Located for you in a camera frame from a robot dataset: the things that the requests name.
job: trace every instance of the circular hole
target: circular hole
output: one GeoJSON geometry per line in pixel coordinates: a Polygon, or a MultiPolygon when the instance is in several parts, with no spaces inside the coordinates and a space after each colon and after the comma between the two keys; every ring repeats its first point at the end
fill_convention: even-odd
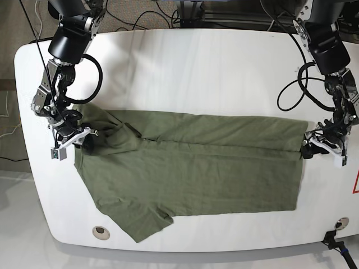
{"type": "Polygon", "coordinates": [[[110,232],[101,226],[96,226],[92,229],[92,234],[100,240],[107,240],[110,238],[110,232]]]}
{"type": "Polygon", "coordinates": [[[103,234],[105,232],[105,229],[101,228],[101,227],[96,227],[96,231],[99,233],[99,234],[103,234]]]}
{"type": "Polygon", "coordinates": [[[334,228],[337,231],[341,231],[341,230],[345,229],[348,226],[348,224],[349,224],[349,219],[347,217],[343,217],[337,221],[334,228]]]}

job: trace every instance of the shirt sleeve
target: shirt sleeve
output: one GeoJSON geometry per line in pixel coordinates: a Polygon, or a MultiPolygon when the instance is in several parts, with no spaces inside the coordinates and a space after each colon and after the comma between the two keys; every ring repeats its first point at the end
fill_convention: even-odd
{"type": "Polygon", "coordinates": [[[98,209],[137,243],[173,224],[173,219],[158,208],[123,199],[106,200],[98,201],[98,209]]]}

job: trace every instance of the green t-shirt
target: green t-shirt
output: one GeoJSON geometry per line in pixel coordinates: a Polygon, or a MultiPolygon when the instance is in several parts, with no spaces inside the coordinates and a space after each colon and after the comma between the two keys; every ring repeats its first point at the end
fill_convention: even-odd
{"type": "Polygon", "coordinates": [[[136,242],[173,216],[295,210],[307,122],[78,107],[99,131],[75,166],[136,242]]]}

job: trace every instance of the white table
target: white table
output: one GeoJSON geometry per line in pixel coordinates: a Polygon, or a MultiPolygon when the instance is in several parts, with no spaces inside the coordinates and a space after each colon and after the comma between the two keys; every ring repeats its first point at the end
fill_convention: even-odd
{"type": "MultiPolygon", "coordinates": [[[[40,47],[47,61],[49,42],[40,47]]],[[[359,45],[346,44],[350,67],[359,81],[359,45]]],[[[239,30],[149,30],[98,35],[89,54],[104,71],[94,103],[104,109],[159,110],[192,114],[268,115],[312,122],[332,115],[305,98],[295,110],[276,107],[279,91],[296,79],[301,56],[289,36],[239,30]]],[[[89,96],[97,82],[95,67],[76,67],[73,98],[89,96]]],[[[349,164],[338,169],[333,157],[305,161],[297,210],[256,214],[175,217],[174,224],[136,244],[95,207],[73,166],[73,149],[65,161],[51,160],[53,141],[47,121],[30,110],[43,66],[36,45],[15,56],[16,85],[27,151],[36,188],[52,235],[63,243],[153,252],[221,252],[318,242],[341,217],[349,217],[339,237],[359,234],[359,193],[353,194],[359,166],[359,129],[350,136],[349,164]],[[91,231],[103,226],[106,241],[91,231]]],[[[320,76],[315,68],[311,76],[320,76]]],[[[323,83],[310,91],[327,105],[323,83]]],[[[300,97],[298,86],[283,95],[289,107],[300,97]]]]}

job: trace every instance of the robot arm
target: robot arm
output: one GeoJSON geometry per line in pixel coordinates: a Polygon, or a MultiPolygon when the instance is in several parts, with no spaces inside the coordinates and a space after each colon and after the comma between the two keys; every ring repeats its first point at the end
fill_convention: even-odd
{"type": "Polygon", "coordinates": [[[43,79],[31,105],[39,117],[47,118],[49,128],[55,139],[52,158],[66,158],[66,147],[72,143],[84,146],[88,135],[96,134],[89,126],[78,126],[82,114],[67,109],[71,104],[85,104],[96,97],[102,84],[100,64],[86,51],[96,36],[105,15],[103,0],[86,0],[88,9],[81,0],[50,0],[60,13],[59,26],[49,47],[54,57],[47,63],[43,79]],[[98,85],[86,100],[74,100],[66,96],[67,87],[75,80],[75,65],[86,58],[92,61],[99,71],[98,85]]]}
{"type": "MultiPolygon", "coordinates": [[[[314,154],[335,156],[339,166],[347,164],[348,137],[351,127],[359,124],[359,94],[351,71],[349,54],[339,36],[337,19],[345,2],[353,0],[307,0],[298,12],[294,26],[303,46],[311,54],[313,63],[325,76],[325,89],[333,97],[334,108],[331,120],[318,123],[315,130],[306,133],[303,142],[303,157],[314,154]]],[[[301,82],[301,89],[306,89],[301,82]]]]}

